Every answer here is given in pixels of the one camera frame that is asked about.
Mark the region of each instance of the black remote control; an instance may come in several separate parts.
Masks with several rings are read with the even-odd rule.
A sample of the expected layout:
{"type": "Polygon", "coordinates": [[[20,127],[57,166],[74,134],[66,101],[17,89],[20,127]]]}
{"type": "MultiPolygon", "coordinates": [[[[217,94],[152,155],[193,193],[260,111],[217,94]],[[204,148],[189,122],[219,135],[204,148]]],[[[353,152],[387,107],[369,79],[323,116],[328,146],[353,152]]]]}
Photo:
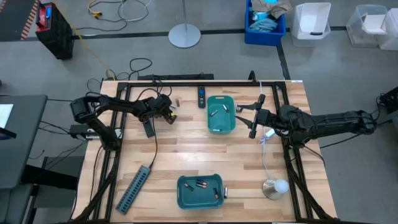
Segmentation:
{"type": "Polygon", "coordinates": [[[198,106],[199,108],[206,107],[206,94],[204,86],[198,86],[198,106]]]}

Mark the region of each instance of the blue bin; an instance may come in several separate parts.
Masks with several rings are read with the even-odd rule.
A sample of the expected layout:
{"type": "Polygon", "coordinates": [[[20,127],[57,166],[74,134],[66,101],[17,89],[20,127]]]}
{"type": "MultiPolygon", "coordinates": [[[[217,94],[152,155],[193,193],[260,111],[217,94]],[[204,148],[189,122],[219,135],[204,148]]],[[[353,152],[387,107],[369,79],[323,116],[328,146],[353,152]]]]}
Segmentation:
{"type": "Polygon", "coordinates": [[[257,32],[249,30],[251,1],[246,0],[246,18],[244,25],[244,42],[247,44],[278,46],[280,39],[286,34],[285,15],[281,15],[278,20],[278,26],[272,32],[257,32]]]}

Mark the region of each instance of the wooden table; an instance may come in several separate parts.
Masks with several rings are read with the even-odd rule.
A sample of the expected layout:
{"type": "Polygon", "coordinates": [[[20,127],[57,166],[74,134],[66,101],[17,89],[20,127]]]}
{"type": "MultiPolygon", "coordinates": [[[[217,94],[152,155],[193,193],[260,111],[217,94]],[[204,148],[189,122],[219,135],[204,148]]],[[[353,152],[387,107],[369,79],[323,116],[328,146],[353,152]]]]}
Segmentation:
{"type": "MultiPolygon", "coordinates": [[[[114,96],[117,84],[117,82],[104,82],[101,93],[114,96]]],[[[290,104],[309,113],[310,108],[303,83],[286,81],[286,85],[290,104]]],[[[143,89],[144,87],[134,87],[130,100],[135,100],[143,89]]],[[[165,87],[163,92],[167,94],[169,88],[165,87]]],[[[263,108],[275,113],[271,87],[263,87],[262,92],[266,95],[263,108]]],[[[206,96],[212,95],[229,95],[236,103],[251,104],[258,99],[259,87],[206,87],[206,96]]],[[[146,91],[142,98],[148,96],[155,96],[155,93],[146,91]]],[[[257,130],[257,139],[248,138],[249,130],[240,121],[236,122],[235,130],[228,135],[210,134],[207,130],[207,110],[199,109],[197,106],[197,87],[173,87],[170,98],[173,101],[176,98],[180,100],[180,107],[175,110],[178,118],[173,125],[169,125],[162,118],[155,120],[159,143],[157,159],[132,207],[126,215],[121,215],[114,209],[115,206],[141,164],[148,166],[155,153],[154,138],[146,137],[144,128],[137,118],[133,115],[127,116],[111,222],[288,222],[295,220],[290,193],[276,201],[265,198],[262,193],[262,183],[267,175],[261,162],[261,146],[258,144],[258,139],[263,133],[261,126],[257,130]],[[221,208],[182,210],[178,207],[176,186],[177,179],[181,175],[215,173],[222,177],[224,186],[229,189],[228,198],[221,208]]],[[[104,124],[110,123],[111,113],[107,111],[100,116],[104,124]]],[[[252,120],[254,112],[244,110],[240,115],[252,120]]],[[[87,147],[73,217],[79,215],[90,200],[93,166],[99,146],[100,141],[95,140],[87,147]]],[[[307,146],[320,153],[317,141],[310,141],[307,146]]],[[[287,180],[280,137],[273,136],[268,140],[266,150],[266,165],[270,175],[287,180]]],[[[101,150],[95,168],[94,191],[100,179],[103,156],[104,152],[101,150]]],[[[309,191],[325,211],[335,217],[335,207],[322,161],[306,149],[301,149],[301,156],[309,191]]],[[[101,203],[100,218],[104,217],[107,195],[106,192],[101,203]]],[[[299,190],[298,198],[302,216],[306,217],[302,194],[299,190]]]]}

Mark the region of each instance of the power strip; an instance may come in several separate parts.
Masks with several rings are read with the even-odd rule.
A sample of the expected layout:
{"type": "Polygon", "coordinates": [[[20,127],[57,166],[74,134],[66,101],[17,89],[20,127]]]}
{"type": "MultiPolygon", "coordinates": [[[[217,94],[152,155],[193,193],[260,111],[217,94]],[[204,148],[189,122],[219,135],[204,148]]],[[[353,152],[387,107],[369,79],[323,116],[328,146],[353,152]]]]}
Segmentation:
{"type": "Polygon", "coordinates": [[[122,199],[116,206],[118,212],[123,215],[127,213],[141,187],[144,185],[145,180],[148,178],[149,173],[150,169],[148,167],[141,166],[139,168],[136,176],[133,178],[122,199]]]}

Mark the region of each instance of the teal plastic bin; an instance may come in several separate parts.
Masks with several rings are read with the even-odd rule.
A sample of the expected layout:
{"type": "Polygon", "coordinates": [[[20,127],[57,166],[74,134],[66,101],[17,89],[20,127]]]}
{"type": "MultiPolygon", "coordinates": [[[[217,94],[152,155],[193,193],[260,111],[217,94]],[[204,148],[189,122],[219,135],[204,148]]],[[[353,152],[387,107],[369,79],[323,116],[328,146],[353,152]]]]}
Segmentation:
{"type": "Polygon", "coordinates": [[[236,126],[235,104],[230,96],[211,96],[207,99],[207,127],[213,134],[228,134],[236,126]]]}
{"type": "Polygon", "coordinates": [[[220,175],[181,176],[177,181],[177,203],[181,209],[209,209],[218,208],[224,204],[223,180],[220,175]],[[197,180],[207,183],[206,188],[196,186],[197,180]],[[193,190],[186,188],[187,183],[193,190]],[[213,188],[216,188],[218,198],[215,197],[213,188]]]}

